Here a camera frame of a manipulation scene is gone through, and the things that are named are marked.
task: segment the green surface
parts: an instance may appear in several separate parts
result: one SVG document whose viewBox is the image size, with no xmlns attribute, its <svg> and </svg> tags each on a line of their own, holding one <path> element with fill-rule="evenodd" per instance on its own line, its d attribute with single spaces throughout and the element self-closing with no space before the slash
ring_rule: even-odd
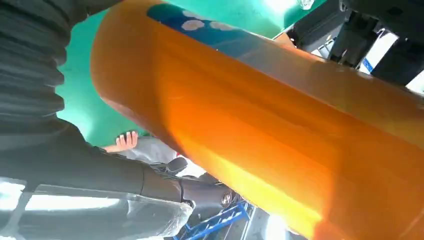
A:
<svg viewBox="0 0 424 240">
<path fill-rule="evenodd" d="M 315 0 L 312 9 L 325 0 Z M 303 18 L 309 11 L 297 7 L 295 0 L 170 0 L 189 11 L 247 31 L 273 38 L 281 30 Z M 97 95 L 90 78 L 90 51 L 105 13 L 90 17 L 72 31 L 68 58 L 60 70 L 65 84 L 57 93 L 65 100 L 62 119 L 75 124 L 85 139 L 95 146 L 112 144 L 117 135 L 139 129 L 106 105 Z"/>
</svg>

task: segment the hand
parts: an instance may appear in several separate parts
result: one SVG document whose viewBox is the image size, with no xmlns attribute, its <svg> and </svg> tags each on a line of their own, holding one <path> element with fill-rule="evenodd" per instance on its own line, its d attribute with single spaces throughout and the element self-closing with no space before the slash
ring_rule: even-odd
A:
<svg viewBox="0 0 424 240">
<path fill-rule="evenodd" d="M 122 152 L 133 149 L 137 145 L 139 135 L 136 131 L 126 132 L 126 138 L 123 134 L 116 138 L 116 145 L 106 146 L 103 149 L 108 153 Z"/>
</svg>

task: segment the gray fabric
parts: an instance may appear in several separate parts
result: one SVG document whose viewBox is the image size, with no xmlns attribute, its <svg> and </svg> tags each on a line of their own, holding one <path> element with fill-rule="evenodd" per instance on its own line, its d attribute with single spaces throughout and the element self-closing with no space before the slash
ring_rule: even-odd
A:
<svg viewBox="0 0 424 240">
<path fill-rule="evenodd" d="M 177 156 L 175 150 L 152 136 L 139 137 L 135 148 L 118 153 L 146 164 L 168 164 Z"/>
</svg>

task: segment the orange tank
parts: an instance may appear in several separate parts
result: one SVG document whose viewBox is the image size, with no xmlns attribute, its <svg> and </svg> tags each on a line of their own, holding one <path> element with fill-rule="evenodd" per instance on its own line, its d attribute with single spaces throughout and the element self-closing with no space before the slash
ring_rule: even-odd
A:
<svg viewBox="0 0 424 240">
<path fill-rule="evenodd" d="M 424 110 L 404 89 L 153 0 L 104 18 L 106 103 L 315 240 L 424 239 Z"/>
</svg>

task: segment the plastic wrap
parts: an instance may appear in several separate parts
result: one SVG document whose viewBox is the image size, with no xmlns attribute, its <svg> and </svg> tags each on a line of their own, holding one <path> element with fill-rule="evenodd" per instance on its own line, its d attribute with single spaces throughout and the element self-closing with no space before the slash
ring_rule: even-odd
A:
<svg viewBox="0 0 424 240">
<path fill-rule="evenodd" d="M 2 237 L 18 239 L 136 240 L 172 237 L 193 209 L 185 204 L 136 194 L 39 185 L 27 202 L 25 185 L 8 183 L 1 192 Z"/>
</svg>

